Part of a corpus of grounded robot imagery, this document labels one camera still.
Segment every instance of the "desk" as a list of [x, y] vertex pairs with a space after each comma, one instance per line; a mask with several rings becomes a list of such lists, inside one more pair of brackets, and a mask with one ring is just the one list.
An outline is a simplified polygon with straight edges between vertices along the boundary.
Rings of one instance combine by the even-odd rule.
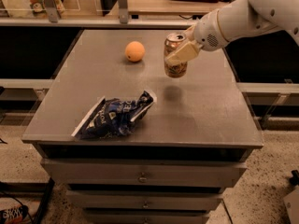
[[[128, 12], [130, 15], [205, 15], [208, 12], [228, 5], [228, 3], [206, 3], [174, 0], [128, 0]], [[118, 4], [112, 10], [111, 15], [118, 11]]]
[[[202, 51], [179, 79], [164, 74], [164, 38], [172, 31], [85, 30], [22, 140], [95, 223], [206, 223], [221, 194], [263, 146], [222, 50]], [[146, 49], [139, 63], [128, 42]], [[78, 141], [71, 133], [103, 95], [155, 104], [122, 138]]]

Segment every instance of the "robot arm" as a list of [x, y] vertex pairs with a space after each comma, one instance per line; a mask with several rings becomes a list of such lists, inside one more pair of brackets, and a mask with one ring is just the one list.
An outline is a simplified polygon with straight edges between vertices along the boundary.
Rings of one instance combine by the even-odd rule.
[[286, 30], [299, 45], [299, 0], [235, 0], [206, 14], [185, 31], [189, 39], [165, 61], [176, 65], [195, 58], [201, 49], [213, 51], [241, 37]]

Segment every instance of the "drawer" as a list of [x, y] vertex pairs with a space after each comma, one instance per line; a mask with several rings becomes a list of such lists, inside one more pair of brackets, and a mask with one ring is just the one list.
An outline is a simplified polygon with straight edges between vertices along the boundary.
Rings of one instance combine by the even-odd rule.
[[50, 160], [42, 165], [56, 182], [231, 188], [246, 170], [244, 162]]
[[207, 214], [194, 212], [147, 212], [147, 211], [113, 211], [113, 210], [84, 210], [83, 215], [92, 223], [105, 224], [205, 224]]
[[215, 210], [220, 194], [157, 191], [69, 190], [67, 198], [82, 208], [129, 208], [156, 210]]

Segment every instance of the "gray tabletop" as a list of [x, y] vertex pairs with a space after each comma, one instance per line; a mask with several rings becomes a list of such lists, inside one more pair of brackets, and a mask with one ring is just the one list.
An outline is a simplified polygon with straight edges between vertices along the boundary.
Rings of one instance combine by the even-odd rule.
[[[222, 50], [201, 51], [187, 74], [164, 73], [164, 40], [173, 31], [85, 30], [72, 49], [22, 140], [74, 145], [71, 136], [90, 108], [107, 99], [138, 98], [152, 90], [157, 103], [127, 137], [92, 145], [252, 147], [263, 144]], [[143, 60], [130, 63], [126, 45], [140, 41]]]

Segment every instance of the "can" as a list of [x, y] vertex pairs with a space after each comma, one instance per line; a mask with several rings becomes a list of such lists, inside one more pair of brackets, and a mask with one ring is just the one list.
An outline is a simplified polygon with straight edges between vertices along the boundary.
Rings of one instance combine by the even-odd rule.
[[[178, 46], [186, 39], [187, 36], [184, 33], [173, 33], [168, 35], [164, 42], [164, 57], [168, 56], [172, 51], [176, 50]], [[164, 70], [169, 77], [183, 77], [187, 71], [187, 62], [177, 65], [171, 65], [164, 59]]]

